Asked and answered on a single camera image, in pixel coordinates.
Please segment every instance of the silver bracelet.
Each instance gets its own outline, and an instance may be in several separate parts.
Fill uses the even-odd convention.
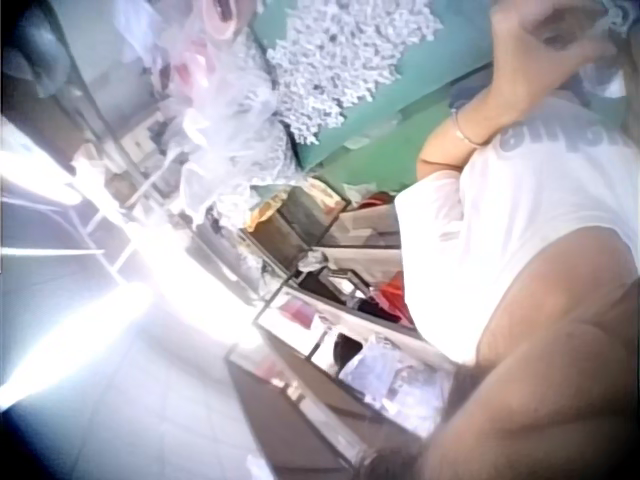
[[[475,148],[476,150],[486,147],[486,145],[480,145],[479,143],[475,143],[471,141],[469,137],[467,137],[464,133],[462,133],[462,130],[460,130],[460,124],[458,123],[458,111],[459,110],[457,108],[451,109],[451,119],[453,120],[453,124],[456,127],[456,136],[460,140],[465,142],[467,145]]]

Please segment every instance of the hand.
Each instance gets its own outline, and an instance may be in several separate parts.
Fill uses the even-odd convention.
[[[602,37],[583,36],[557,50],[533,34],[558,10],[595,7],[593,0],[502,0],[493,8],[494,74],[488,95],[506,122],[526,116],[583,65],[615,54]]]

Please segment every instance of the red object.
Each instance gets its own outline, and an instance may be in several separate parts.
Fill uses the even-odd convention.
[[[364,202],[358,205],[356,210],[365,210],[367,208],[380,207],[393,203],[393,195],[388,192],[378,192],[371,195]]]
[[[380,296],[388,304],[385,307],[389,312],[399,316],[403,321],[401,323],[415,326],[409,307],[404,301],[404,275],[402,272],[396,273],[391,281],[380,287]]]
[[[288,299],[279,310],[289,321],[297,323],[307,330],[311,328],[313,318],[316,315],[316,310],[312,306],[297,298]]]

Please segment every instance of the white t-shirt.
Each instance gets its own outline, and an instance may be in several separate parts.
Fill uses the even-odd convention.
[[[584,227],[615,230],[638,261],[640,155],[623,134],[548,98],[476,152],[462,175],[402,192],[406,302],[422,336],[471,364],[503,295],[527,263]]]

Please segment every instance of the person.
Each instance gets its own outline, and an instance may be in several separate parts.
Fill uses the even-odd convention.
[[[395,202],[411,315],[464,380],[425,444],[356,478],[640,478],[640,154],[558,91],[613,45],[539,35],[594,5],[492,8],[491,85],[430,135]]]

